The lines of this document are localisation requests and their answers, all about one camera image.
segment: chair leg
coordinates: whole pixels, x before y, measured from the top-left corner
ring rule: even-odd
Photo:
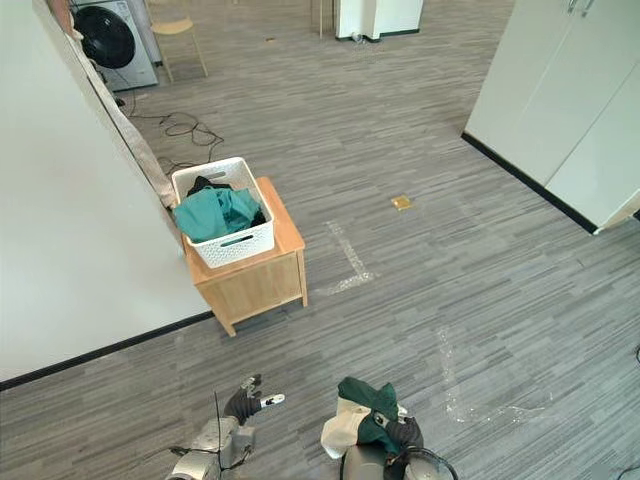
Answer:
[[[158,49],[160,50],[160,55],[162,56],[162,65],[164,65],[164,68],[167,70],[167,74],[169,75],[169,81],[173,83],[171,66],[169,65],[169,60],[167,59],[167,55],[164,53],[164,49],[162,48],[160,40],[158,40]]]
[[[202,52],[200,51],[200,45],[198,45],[198,40],[196,39],[196,32],[191,29],[191,38],[193,38],[193,44],[196,47],[196,52],[198,52],[198,58],[200,59],[200,65],[202,65],[202,70],[204,71],[204,76],[208,77],[209,72],[207,71],[207,66],[204,63],[204,59],[202,58]]]

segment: floor tape mark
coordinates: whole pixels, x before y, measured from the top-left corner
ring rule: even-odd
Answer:
[[[515,405],[500,407],[492,411],[481,413],[475,408],[465,408],[460,403],[460,385],[456,380],[456,373],[453,361],[453,348],[447,338],[446,327],[438,330],[438,340],[440,342],[440,361],[442,363],[442,371],[445,383],[446,394],[446,411],[449,417],[459,423],[484,423],[495,420],[503,415],[511,418],[511,423],[523,423],[535,420],[543,420],[555,418],[555,415],[542,415],[546,407],[538,408],[522,408]],[[553,395],[549,393],[550,401],[553,401]]]
[[[330,295],[335,295],[336,293],[344,292],[345,290],[349,290],[353,287],[359,287],[360,285],[364,285],[365,283],[375,279],[377,275],[367,271],[364,263],[360,260],[358,254],[351,246],[351,242],[349,242],[344,234],[342,227],[333,221],[327,222],[326,225],[329,227],[329,231],[331,231],[331,233],[336,237],[336,240],[338,240],[340,248],[342,248],[342,251],[347,257],[347,260],[349,260],[349,263],[355,270],[356,274],[353,277],[340,280],[331,287],[318,288],[317,290],[314,290],[314,293],[328,297]]]

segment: white door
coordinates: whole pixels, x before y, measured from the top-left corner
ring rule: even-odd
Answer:
[[[547,188],[597,226],[638,194],[640,63]]]
[[[492,79],[492,66],[476,106],[480,111],[476,115],[474,109],[467,126],[469,133],[542,185],[640,56],[639,0],[576,0],[569,13],[570,3],[516,4],[498,50],[499,69]],[[521,18],[527,12],[537,15]],[[483,98],[485,89],[491,90],[491,98]]]
[[[521,162],[512,158],[510,138],[577,18],[571,1],[516,1],[465,128],[516,165]]]

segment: cabinet leg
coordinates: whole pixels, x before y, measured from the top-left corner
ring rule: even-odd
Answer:
[[[229,320],[227,320],[225,318],[222,318],[219,315],[216,315],[216,318],[220,322],[220,325],[222,325],[222,328],[224,328],[224,330],[227,332],[227,334],[230,337],[235,337],[236,336],[236,329],[233,328],[233,325],[231,324],[231,322]]]
[[[298,257],[298,274],[300,275],[300,290],[302,291],[302,306],[309,305],[309,297],[307,295],[307,273],[304,267],[304,251],[298,250],[296,252]]]

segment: green clothing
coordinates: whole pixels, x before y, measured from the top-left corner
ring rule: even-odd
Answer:
[[[185,198],[173,215],[180,231],[200,243],[251,227],[259,210],[260,204],[246,188],[206,187]]]
[[[368,383],[346,377],[338,385],[338,396],[371,409],[358,426],[358,444],[380,442],[389,453],[400,453],[400,447],[389,438],[387,431],[373,419],[375,412],[384,415],[390,422],[398,421],[398,403],[393,385],[387,383],[376,390]]]

